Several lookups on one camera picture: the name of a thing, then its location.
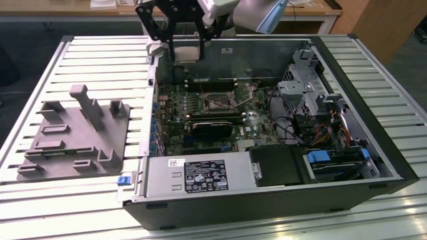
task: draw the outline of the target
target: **warning label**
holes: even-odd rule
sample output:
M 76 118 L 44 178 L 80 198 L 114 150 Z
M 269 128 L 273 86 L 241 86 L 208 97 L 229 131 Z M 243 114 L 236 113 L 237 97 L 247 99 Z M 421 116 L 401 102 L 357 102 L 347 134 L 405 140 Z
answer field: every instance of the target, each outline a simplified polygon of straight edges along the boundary
M 228 190 L 224 160 L 185 162 L 184 179 L 189 194 Z

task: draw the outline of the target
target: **white robot part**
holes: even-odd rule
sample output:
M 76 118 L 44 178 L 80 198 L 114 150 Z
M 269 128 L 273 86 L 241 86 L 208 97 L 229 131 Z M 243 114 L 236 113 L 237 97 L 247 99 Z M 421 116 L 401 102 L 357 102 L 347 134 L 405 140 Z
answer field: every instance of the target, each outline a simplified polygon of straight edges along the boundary
M 237 6 L 240 0 L 197 0 L 199 5 L 208 18 L 217 18 L 229 14 Z

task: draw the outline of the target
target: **paper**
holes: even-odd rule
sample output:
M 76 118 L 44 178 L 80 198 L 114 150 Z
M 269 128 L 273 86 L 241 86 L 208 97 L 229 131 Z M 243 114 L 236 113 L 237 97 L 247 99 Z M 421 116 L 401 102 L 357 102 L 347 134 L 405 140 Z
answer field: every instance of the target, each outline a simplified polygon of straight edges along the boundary
M 90 11 L 117 9 L 116 0 L 90 0 Z
M 288 2 L 291 3 L 291 4 L 288 4 L 288 5 L 299 5 L 299 4 L 307 4 L 307 3 L 311 3 L 313 0 L 288 0 Z

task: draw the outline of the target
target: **blue latch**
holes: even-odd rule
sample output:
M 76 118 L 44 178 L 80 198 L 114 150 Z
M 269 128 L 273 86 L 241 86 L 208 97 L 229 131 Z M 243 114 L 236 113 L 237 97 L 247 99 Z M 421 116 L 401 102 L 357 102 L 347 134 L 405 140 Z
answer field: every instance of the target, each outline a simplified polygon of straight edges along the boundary
M 369 152 L 368 152 L 368 150 L 365 148 L 361 148 L 361 155 L 363 155 L 365 160 L 369 159 L 369 157 L 371 157 L 369 156 Z
M 309 162 L 311 164 L 312 164 L 312 163 L 316 163 L 316 162 L 328 162 L 328 161 L 331 161 L 328 152 L 324 151 L 324 150 L 311 151 L 311 152 L 307 154 L 307 159 L 308 159 L 308 162 Z
M 129 176 L 120 176 L 117 179 L 117 186 L 129 186 L 130 183 L 130 177 Z

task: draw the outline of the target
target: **wooden table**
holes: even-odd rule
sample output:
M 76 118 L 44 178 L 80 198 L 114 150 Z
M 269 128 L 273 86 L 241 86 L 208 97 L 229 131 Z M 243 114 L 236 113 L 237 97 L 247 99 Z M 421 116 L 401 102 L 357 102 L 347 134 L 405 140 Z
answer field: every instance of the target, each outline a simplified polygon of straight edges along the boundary
M 344 13 L 331 33 L 356 34 L 381 64 L 387 64 L 427 15 L 427 0 L 336 2 Z
M 113 10 L 90 11 L 90 0 L 0 0 L 0 22 L 121 22 L 139 21 L 132 6 L 117 6 Z M 281 21 L 321 22 L 317 33 L 328 34 L 341 10 L 333 10 L 324 0 L 299 5 L 303 8 L 284 11 Z M 153 11 L 156 21 L 164 15 Z

